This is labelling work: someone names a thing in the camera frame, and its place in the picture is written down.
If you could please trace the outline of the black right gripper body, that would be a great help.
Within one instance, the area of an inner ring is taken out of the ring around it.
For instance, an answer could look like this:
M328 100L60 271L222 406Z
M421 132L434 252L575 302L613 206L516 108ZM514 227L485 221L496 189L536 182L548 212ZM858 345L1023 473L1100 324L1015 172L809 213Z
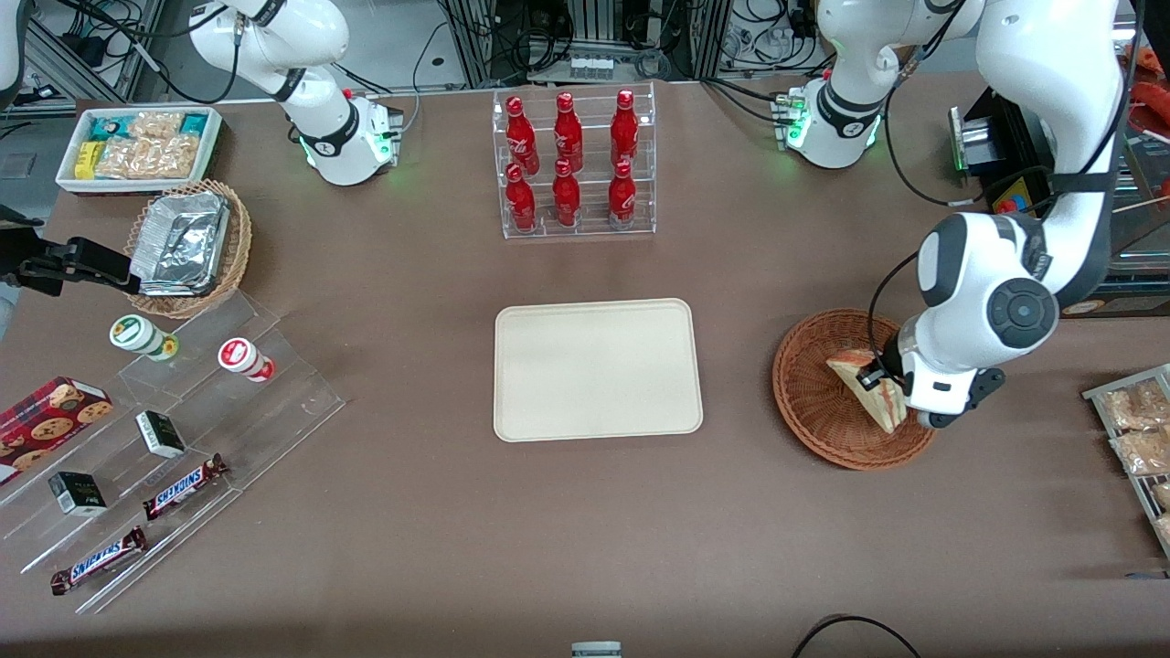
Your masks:
M37 229L44 225L42 219L29 218L8 206L1 206L1 281L4 285L18 285L18 268L30 258L41 253L41 237Z

